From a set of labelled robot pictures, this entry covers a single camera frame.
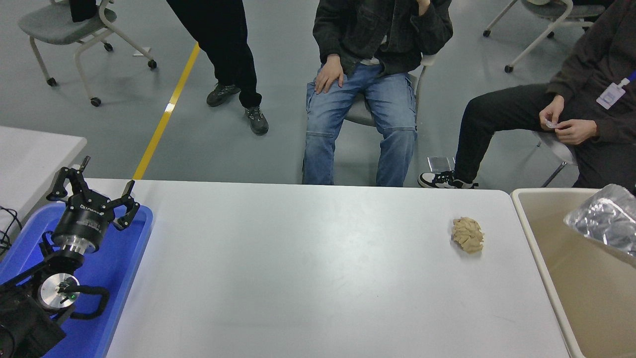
jacket sleeve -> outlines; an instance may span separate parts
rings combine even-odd
[[[428,10],[421,16],[413,16],[417,48],[424,55],[434,55],[453,36],[453,24],[450,21],[448,7],[451,0],[431,0]]]
[[[560,94],[567,103],[581,89],[597,64],[609,53],[614,35],[629,5],[627,0],[617,0],[605,10],[594,26],[576,42],[561,70],[550,80],[548,93]]]
[[[327,61],[331,54],[342,54],[340,38],[346,24],[346,10],[350,7],[348,0],[320,0],[314,22],[314,38],[318,43],[320,60]]]
[[[631,143],[636,145],[636,112],[595,120],[598,138],[595,142]]]

black jacket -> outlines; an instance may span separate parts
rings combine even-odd
[[[416,0],[320,0],[314,23],[321,62],[338,54],[345,73],[376,57],[384,75],[415,69],[422,54],[436,54],[453,36],[451,0],[431,0],[418,16]],[[387,35],[386,44],[380,46]]]
[[[576,96],[593,101],[610,83],[619,83],[634,70],[636,1],[616,0],[576,43],[548,84],[548,92],[563,96],[566,105]],[[636,145],[636,83],[623,89],[625,95],[605,111],[604,118],[582,118],[596,122],[600,134],[596,141]]]

sneaker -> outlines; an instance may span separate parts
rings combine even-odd
[[[207,102],[210,107],[220,106],[225,103],[231,95],[239,92],[240,88],[236,87],[236,85],[224,86],[217,83],[214,90],[207,95],[205,102]]]
[[[245,109],[245,116],[249,119],[249,127],[254,134],[265,134],[269,130],[270,126],[267,124],[267,119],[261,112],[259,106],[250,107]]]
[[[479,186],[477,183],[465,183],[455,179],[454,171],[443,171],[440,174],[422,173],[417,182],[423,188],[475,189]]]

silver plastic bag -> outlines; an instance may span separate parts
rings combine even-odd
[[[583,236],[636,257],[636,198],[609,184],[563,219]]]

office chair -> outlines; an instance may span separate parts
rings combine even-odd
[[[113,46],[106,42],[105,38],[112,33],[116,33],[127,43],[137,49],[140,53],[142,53],[143,56],[148,58],[148,67],[150,67],[150,69],[155,69],[157,67],[157,63],[147,51],[134,43],[126,34],[121,32],[113,25],[113,22],[115,21],[115,19],[117,19],[117,15],[113,10],[106,8],[106,6],[109,3],[112,3],[112,1],[102,0],[99,5],[99,9],[97,10],[99,16],[94,16],[82,22],[72,21],[71,7],[68,1],[49,1],[51,3],[48,6],[45,6],[44,8],[36,10],[32,13],[28,13],[18,21],[18,26],[20,26],[20,28],[29,35],[31,48],[33,49],[33,53],[38,59],[38,64],[42,69],[42,73],[44,74],[46,83],[49,86],[56,86],[57,82],[53,77],[49,76],[48,71],[46,70],[46,67],[44,65],[44,61],[42,60],[42,56],[40,55],[38,47],[36,46],[35,39],[38,39],[45,43],[50,43],[52,45],[69,45],[75,42],[81,44],[81,46],[77,50],[75,50],[75,65],[77,66],[79,77],[84,84],[84,89],[86,90],[86,94],[88,95],[90,103],[95,107],[98,107],[102,103],[102,101],[98,97],[93,96],[93,93],[88,86],[88,82],[86,80],[86,76],[84,75],[84,70],[80,62],[80,55],[87,48],[101,41],[104,44],[104,48],[106,49],[106,51],[113,51]],[[97,31],[101,29],[104,30],[100,33],[97,33]],[[92,38],[83,41],[84,38],[89,36],[92,36]]]
[[[539,35],[517,58],[515,58],[510,64],[507,64],[504,68],[506,73],[510,73],[515,68],[517,62],[519,62],[522,58],[524,58],[530,51],[532,51],[544,38],[552,38],[554,36],[554,30],[557,27],[590,27],[594,23],[590,21],[584,21],[586,17],[596,17],[599,16],[605,8],[601,5],[576,5],[572,3],[572,0],[560,0],[564,4],[556,3],[554,1],[550,1],[545,5],[535,5],[530,3],[528,0],[521,0],[523,7],[528,9],[529,12],[533,13],[539,18],[545,18],[551,21],[551,24],[548,28],[543,31],[542,34]],[[510,10],[510,8],[517,2],[517,0],[512,0],[508,4],[507,7],[503,9],[495,17],[495,19],[486,27],[483,31],[484,37],[490,36],[490,30],[493,26],[499,21],[499,19],[504,16],[505,13]]]
[[[424,72],[426,71],[426,67],[432,66],[435,63],[435,55],[424,56],[422,58],[422,72],[420,72],[419,77],[415,77],[409,73],[409,77],[411,80],[411,84],[413,85],[413,91],[415,93],[415,114],[417,115],[417,110],[420,106],[419,96],[420,96],[420,84],[422,83],[422,79],[424,77]],[[348,120],[353,123],[358,123],[362,125],[369,125],[371,127],[375,127],[375,121],[371,116],[371,112],[369,110],[369,105],[364,99],[364,95],[362,93],[358,93],[354,100],[354,104],[347,112],[345,116],[345,120]]]
[[[541,143],[544,143],[559,159],[561,159],[561,165],[559,165],[554,173],[552,173],[550,177],[545,181],[545,183],[543,183],[543,185],[541,186],[542,188],[545,188],[548,186],[548,184],[550,184],[550,182],[552,182],[552,179],[554,179],[566,165],[572,164],[573,166],[577,166],[576,156],[574,155],[573,148],[569,145],[561,143],[558,140],[557,135],[553,132],[533,133],[539,138],[537,147],[540,147]]]

